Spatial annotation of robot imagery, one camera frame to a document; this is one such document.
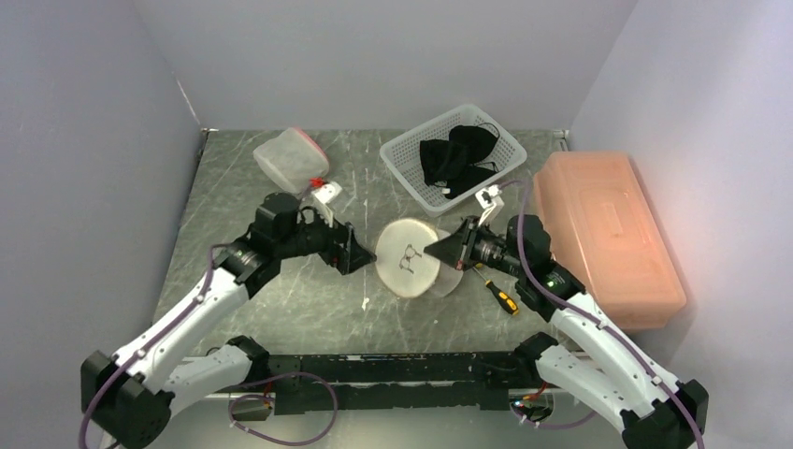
gray wall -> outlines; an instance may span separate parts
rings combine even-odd
[[[79,364],[151,320],[199,127],[131,1],[0,13],[0,447],[76,447]]]
[[[642,0],[572,127],[635,161],[690,296],[651,354],[697,377],[719,449],[793,443],[793,3]]]
[[[135,0],[201,123],[569,127],[636,0]]]

screwdriver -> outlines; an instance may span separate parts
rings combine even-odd
[[[481,271],[479,271],[476,267],[473,268],[476,271],[476,274],[480,275],[482,279],[484,279],[484,286],[493,293],[493,297],[496,298],[498,301],[498,305],[501,306],[506,313],[510,315],[516,315],[520,310],[518,310],[518,305],[515,303],[514,299],[512,299],[509,295],[504,293],[503,290],[498,288],[493,281],[485,278]]]

clear plastic container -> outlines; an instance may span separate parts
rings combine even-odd
[[[623,330],[663,327],[686,302],[627,155],[555,152],[534,206],[557,262]]]
[[[287,128],[253,150],[256,164],[278,186],[293,195],[301,194],[311,178],[327,174],[327,156],[300,128]]]
[[[460,284],[463,271],[424,253],[424,247],[449,233],[414,218],[387,225],[375,247],[375,269],[382,283],[398,297],[445,297]]]

scratched surface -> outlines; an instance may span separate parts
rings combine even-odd
[[[173,307],[200,279],[212,243],[245,232],[255,208],[277,190],[253,161],[252,151],[279,131],[212,133],[204,150],[182,218],[176,248],[155,319]],[[339,219],[355,226],[359,241],[373,248],[381,230],[403,217],[425,220],[454,231],[460,217],[480,213],[473,198],[438,218],[429,218],[380,158],[381,145],[401,131],[309,132],[330,160],[327,176],[354,201]],[[526,179],[555,147],[551,131],[515,131],[526,148],[526,163],[505,179]],[[494,230],[519,208],[522,192],[510,187]],[[493,280],[514,295],[513,280],[490,270]],[[442,299],[401,299],[385,288],[374,267],[342,277],[317,255],[286,260],[281,275],[249,304],[224,318],[192,351],[202,355],[237,335],[249,335],[272,354],[355,354],[511,350],[520,341],[550,328],[523,308],[507,315],[482,279],[467,273]]]

eyeglasses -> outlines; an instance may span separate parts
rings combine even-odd
[[[423,257],[421,253],[419,253],[418,251],[416,251],[415,248],[413,248],[413,245],[408,243],[408,246],[405,247],[404,255],[402,255],[401,259],[399,259],[399,268],[405,269],[409,271],[411,274],[415,274],[415,272],[411,268],[411,259],[413,259],[413,257],[416,256]]]

